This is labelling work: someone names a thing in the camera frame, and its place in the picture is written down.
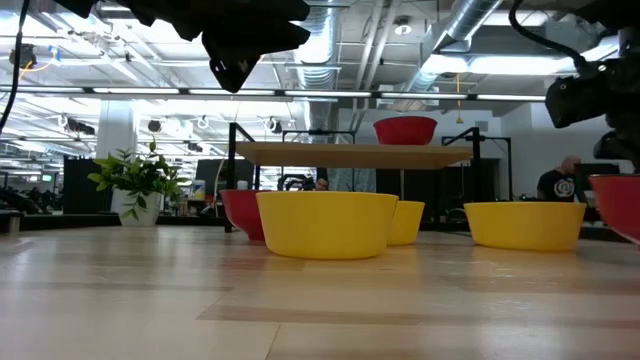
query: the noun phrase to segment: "man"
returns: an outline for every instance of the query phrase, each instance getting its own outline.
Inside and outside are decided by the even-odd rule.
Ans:
[[[538,200],[550,202],[573,202],[576,194],[576,165],[580,158],[569,156],[562,164],[540,177]]]
[[[316,181],[316,191],[329,191],[329,182],[323,178]]]

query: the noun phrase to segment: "red bowl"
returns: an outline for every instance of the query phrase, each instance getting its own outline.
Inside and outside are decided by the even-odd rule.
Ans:
[[[640,175],[595,175],[590,180],[602,218],[640,245]]]
[[[401,116],[373,124],[378,142],[385,145],[427,145],[438,122],[422,116]]]
[[[256,194],[268,190],[222,190],[222,203],[233,226],[244,231],[249,240],[264,241]]]

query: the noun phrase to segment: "yellow bowl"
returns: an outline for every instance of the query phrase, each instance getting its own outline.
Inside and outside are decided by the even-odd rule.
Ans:
[[[300,191],[257,194],[267,247],[303,259],[362,259],[387,247],[398,197]]]
[[[535,251],[575,250],[586,206],[578,203],[465,204],[473,240],[484,246]]]
[[[424,203],[415,201],[398,201],[393,215],[391,236],[388,245],[413,244],[418,237]]]

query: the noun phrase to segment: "ductwork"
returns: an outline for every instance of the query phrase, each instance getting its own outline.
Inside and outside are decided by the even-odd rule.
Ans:
[[[295,51],[296,62],[308,65],[325,65],[333,61],[338,12],[330,7],[312,7],[307,20],[300,24],[309,30],[311,36],[306,44]],[[328,90],[335,87],[336,74],[333,69],[300,68],[300,87],[309,90]],[[305,122],[310,130],[331,130],[332,103],[309,102]]]
[[[433,52],[458,42],[465,43],[463,48],[468,50],[471,37],[501,2],[502,0],[456,0],[451,15],[431,25],[427,30],[422,43],[424,63],[411,80],[405,83],[403,91],[426,92],[429,90],[439,75],[430,72],[428,66],[425,66]],[[399,102],[404,105],[407,103],[402,100]]]

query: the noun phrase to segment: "wooden shelf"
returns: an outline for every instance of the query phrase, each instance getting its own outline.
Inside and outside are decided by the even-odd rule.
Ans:
[[[255,165],[365,169],[441,169],[467,160],[467,147],[241,142],[236,151]]]

